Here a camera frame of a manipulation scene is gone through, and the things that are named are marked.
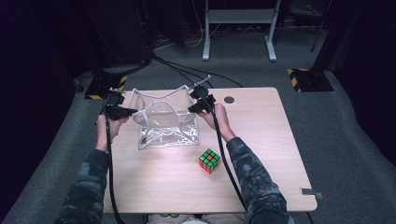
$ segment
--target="hand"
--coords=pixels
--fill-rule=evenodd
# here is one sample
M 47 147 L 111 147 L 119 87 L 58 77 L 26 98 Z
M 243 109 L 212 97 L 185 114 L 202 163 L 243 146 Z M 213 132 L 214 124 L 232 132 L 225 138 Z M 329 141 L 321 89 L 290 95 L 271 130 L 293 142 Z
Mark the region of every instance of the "hand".
M 231 139 L 235 138 L 236 135 L 230 127 L 230 121 L 228 121 L 227 111 L 225 107 L 222 104 L 215 104 L 214 111 L 216 114 L 216 119 L 218 120 L 221 137 L 224 139 L 224 141 L 228 142 Z M 212 129 L 216 130 L 215 121 L 213 120 L 213 116 L 211 113 L 200 112 L 197 113 L 197 115 L 203 118 Z
M 109 119 L 110 123 L 110 140 L 113 142 L 113 138 L 119 134 L 121 124 L 125 123 L 129 117 L 112 120 Z M 96 121 L 97 127 L 97 142 L 96 149 L 107 152 L 107 135 L 106 135 L 106 118 L 105 115 L 99 115 Z

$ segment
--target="table leg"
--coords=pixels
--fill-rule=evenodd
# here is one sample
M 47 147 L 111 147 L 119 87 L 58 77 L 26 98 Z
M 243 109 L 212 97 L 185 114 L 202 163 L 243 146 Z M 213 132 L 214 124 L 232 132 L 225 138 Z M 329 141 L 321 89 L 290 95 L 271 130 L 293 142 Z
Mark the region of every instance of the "table leg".
M 210 35 L 209 35 L 209 3 L 205 0 L 205 45 L 202 60 L 209 61 Z

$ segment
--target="black cable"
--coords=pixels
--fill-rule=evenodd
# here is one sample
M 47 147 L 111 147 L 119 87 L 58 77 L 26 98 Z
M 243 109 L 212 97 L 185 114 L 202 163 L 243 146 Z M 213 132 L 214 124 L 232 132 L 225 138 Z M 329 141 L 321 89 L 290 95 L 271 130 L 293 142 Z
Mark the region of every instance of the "black cable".
M 159 60 L 157 60 L 157 59 L 155 59 L 155 58 L 154 58 L 154 60 L 156 60 L 156 61 L 159 62 L 159 63 L 166 64 L 166 65 L 168 65 L 169 67 L 173 68 L 172 65 L 170 65 L 170 64 L 168 64 L 168 63 L 161 62 L 161 61 L 159 61 Z M 186 78 L 192 85 L 194 84 L 194 82 L 193 82 L 191 79 L 189 79 L 188 77 L 184 76 L 184 74 L 182 74 L 180 71 L 178 71 L 177 69 L 175 69 L 175 71 L 177 71 L 181 76 L 183 76 L 184 78 Z
M 110 137 L 110 122 L 108 121 L 108 114 L 106 111 L 105 99 L 103 99 L 103 112 L 106 119 L 106 138 L 107 138 L 107 160 L 108 160 L 108 186 L 110 191 L 111 204 L 113 206 L 114 217 L 119 224 L 125 224 L 120 217 L 119 210 L 117 208 L 116 199 L 114 196 L 114 186 L 113 186 L 113 156 L 111 154 L 111 137 Z
M 200 76 L 198 76 L 198 75 L 195 75 L 194 73 L 191 73 L 191 72 L 189 72 L 189 71 L 186 71 L 186 70 L 183 70 L 183 69 L 174 67 L 172 64 L 170 64 L 170 63 L 167 62 L 166 60 L 161 59 L 161 58 L 159 58 L 159 57 L 157 57 L 157 56 L 153 56 L 153 59 L 154 59 L 155 61 L 159 62 L 159 63 L 163 63 L 163 64 L 168 65 L 169 67 L 171 67 L 172 69 L 174 69 L 175 71 L 177 71 L 179 74 L 181 74 L 184 78 L 186 78 L 189 82 L 191 82 L 192 85 L 193 85 L 194 83 L 193 83 L 189 78 L 185 77 L 181 72 L 185 72 L 185 73 L 187 73 L 187 74 L 190 74 L 190 75 L 192 75 L 192 76 L 198 77 L 198 78 L 200 78 L 200 79 L 204 79 L 203 77 L 200 77 Z M 212 85 L 209 81 L 207 81 L 207 84 L 213 89 L 213 85 Z
M 224 147 L 223 147 L 222 139 L 221 139 L 221 132 L 220 132 L 220 128 L 219 128 L 218 119 L 216 118 L 216 111 L 214 111 L 214 109 L 210 106 L 210 104 L 207 102 L 207 100 L 205 99 L 205 97 L 202 97 L 200 94 L 198 94 L 198 95 L 201 97 L 201 99 L 204 100 L 204 102 L 205 102 L 205 103 L 207 104 L 207 106 L 210 108 L 210 113 L 212 114 L 213 121 L 214 121 L 214 123 L 215 123 L 216 134 L 217 134 L 217 137 L 218 137 L 218 142 L 219 142 L 219 149 L 220 149 L 221 158 L 222 158 L 222 160 L 223 160 L 223 162 L 224 162 L 224 166 L 225 166 L 225 169 L 226 169 L 226 171 L 227 171 L 227 174 L 228 174 L 228 176 L 230 177 L 231 182 L 233 183 L 233 188 L 235 189 L 236 195 L 238 196 L 239 201 L 241 202 L 241 204 L 244 206 L 245 211 L 247 211 L 248 209 L 247 209 L 246 206 L 245 206 L 244 200 L 243 200 L 243 198 L 242 198 L 242 194 L 241 194 L 241 192 L 239 191 L 238 186 L 236 185 L 235 179 L 233 178 L 233 174 L 231 173 L 231 170 L 230 170 L 230 166 L 228 165 L 228 162 L 227 162 L 227 160 L 225 159 Z
M 154 59 L 156 59 L 156 58 L 157 58 L 157 59 L 161 59 L 161 58 L 159 58 L 158 56 L 156 56 L 155 54 L 153 54 L 153 58 L 154 58 Z M 238 85 L 239 87 L 243 88 L 243 86 L 242 86 L 241 84 L 239 84 L 238 82 L 236 82 L 236 81 L 234 81 L 234 80 L 232 80 L 232 79 L 230 79 L 230 78 L 228 78 L 228 77 L 225 77 L 225 76 L 222 76 L 222 75 L 219 75 L 219 74 L 216 74 L 216 73 L 206 72 L 206 71 L 199 70 L 199 69 L 196 69 L 196 68 L 191 68 L 191 67 L 188 67 L 188 66 L 185 66 L 185 65 L 181 65 L 181 64 L 179 64 L 179 63 L 172 63 L 172 62 L 166 61 L 166 60 L 164 60 L 164 59 L 161 59 L 161 60 L 163 60 L 164 62 L 167 62 L 167 63 L 169 63 L 169 64 L 174 64 L 174 65 L 177 65 L 177 66 L 180 66 L 180 67 L 183 67 L 183 68 L 190 69 L 190 70 L 195 71 L 195 72 L 200 72 L 200 73 L 204 73 L 204 74 L 209 74 L 209 75 L 213 75 L 213 76 L 225 78 L 225 79 L 227 79 L 227 80 L 229 80 L 229 81 L 235 83 L 235 84 Z
M 314 224 L 314 220 L 312 219 L 311 215 L 309 214 L 309 212 L 306 212 L 306 215 L 309 218 L 309 221 L 311 222 L 311 224 Z

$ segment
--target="clear plastic bag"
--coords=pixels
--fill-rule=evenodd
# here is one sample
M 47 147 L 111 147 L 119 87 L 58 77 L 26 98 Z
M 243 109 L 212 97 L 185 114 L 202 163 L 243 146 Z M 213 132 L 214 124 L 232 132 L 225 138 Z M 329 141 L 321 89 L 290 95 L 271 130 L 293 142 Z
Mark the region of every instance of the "clear plastic bag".
M 187 86 L 164 96 L 133 89 L 129 107 L 138 111 L 132 115 L 140 126 L 138 148 L 199 145 L 196 115 L 188 110 L 191 105 Z

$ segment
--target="metal stand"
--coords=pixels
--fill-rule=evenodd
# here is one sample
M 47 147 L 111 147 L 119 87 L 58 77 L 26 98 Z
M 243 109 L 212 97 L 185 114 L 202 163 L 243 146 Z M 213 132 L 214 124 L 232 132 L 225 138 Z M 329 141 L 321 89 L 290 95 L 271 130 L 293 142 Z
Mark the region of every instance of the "metal stand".
M 209 0 L 205 0 L 205 45 L 202 59 L 209 60 L 210 23 L 271 23 L 269 35 L 265 37 L 270 62 L 276 62 L 272 42 L 280 0 L 276 0 L 274 8 L 266 9 L 213 9 L 209 10 Z

